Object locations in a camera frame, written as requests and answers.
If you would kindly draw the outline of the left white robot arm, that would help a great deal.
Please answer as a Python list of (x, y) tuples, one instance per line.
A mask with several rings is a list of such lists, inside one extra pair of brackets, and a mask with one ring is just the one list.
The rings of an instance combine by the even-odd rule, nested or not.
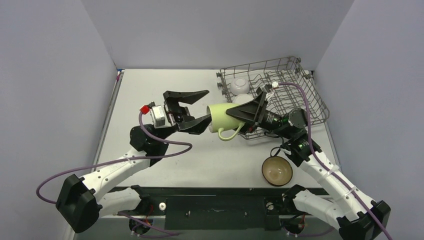
[(151, 102), (139, 110), (139, 125), (130, 130), (131, 149), (117, 160), (96, 164), (93, 172), (77, 176), (70, 171), (62, 185), (56, 209), (75, 233), (82, 233), (105, 215), (132, 210), (143, 215), (149, 209), (149, 201), (136, 186), (127, 187), (115, 196), (113, 188), (142, 170), (148, 169), (164, 158), (171, 158), (190, 151), (189, 142), (169, 140), (174, 133), (200, 135), (212, 121), (206, 114), (195, 118), (187, 107), (205, 97), (209, 90), (178, 92), (165, 91), (164, 103)]

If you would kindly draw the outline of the plain white bowl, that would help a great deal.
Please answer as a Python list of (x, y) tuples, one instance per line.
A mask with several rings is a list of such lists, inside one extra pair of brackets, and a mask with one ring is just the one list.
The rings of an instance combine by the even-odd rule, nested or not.
[(234, 78), (230, 83), (229, 90), (236, 96), (247, 94), (250, 91), (249, 82), (242, 77)]

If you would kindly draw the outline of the white scalloped black-rimmed dish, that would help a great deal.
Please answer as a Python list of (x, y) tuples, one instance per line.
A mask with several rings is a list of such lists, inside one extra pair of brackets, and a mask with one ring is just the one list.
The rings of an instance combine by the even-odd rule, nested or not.
[(252, 95), (244, 93), (235, 96), (232, 102), (234, 104), (242, 105), (252, 101), (253, 99), (254, 97)]

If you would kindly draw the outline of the brown black-rimmed bowl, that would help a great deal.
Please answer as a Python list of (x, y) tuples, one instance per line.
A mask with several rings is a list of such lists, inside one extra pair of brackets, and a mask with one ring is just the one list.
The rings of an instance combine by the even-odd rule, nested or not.
[(264, 160), (261, 173), (265, 181), (274, 187), (287, 185), (293, 178), (293, 168), (283, 157), (270, 156)]

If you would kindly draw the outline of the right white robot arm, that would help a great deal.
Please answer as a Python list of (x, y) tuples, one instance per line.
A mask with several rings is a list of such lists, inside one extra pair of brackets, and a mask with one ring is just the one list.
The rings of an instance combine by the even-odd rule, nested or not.
[(281, 145), (289, 160), (311, 176), (331, 197), (325, 200), (300, 185), (291, 187), (282, 199), (283, 209), (308, 213), (336, 229), (344, 240), (373, 240), (380, 233), (391, 239), (386, 226), (391, 208), (357, 188), (312, 140), (309, 109), (295, 108), (285, 115), (266, 109), (265, 93), (252, 101), (226, 110), (251, 132), (257, 127), (286, 141)]

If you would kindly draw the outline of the green mug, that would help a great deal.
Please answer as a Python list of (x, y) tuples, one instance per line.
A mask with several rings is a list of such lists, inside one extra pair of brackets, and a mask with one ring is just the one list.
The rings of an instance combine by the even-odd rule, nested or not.
[[(206, 107), (206, 113), (211, 116), (209, 131), (217, 133), (221, 141), (231, 141), (240, 132), (245, 123), (226, 113), (228, 109), (238, 107), (236, 103), (218, 103)], [(235, 130), (234, 134), (228, 137), (222, 136), (222, 132)]]

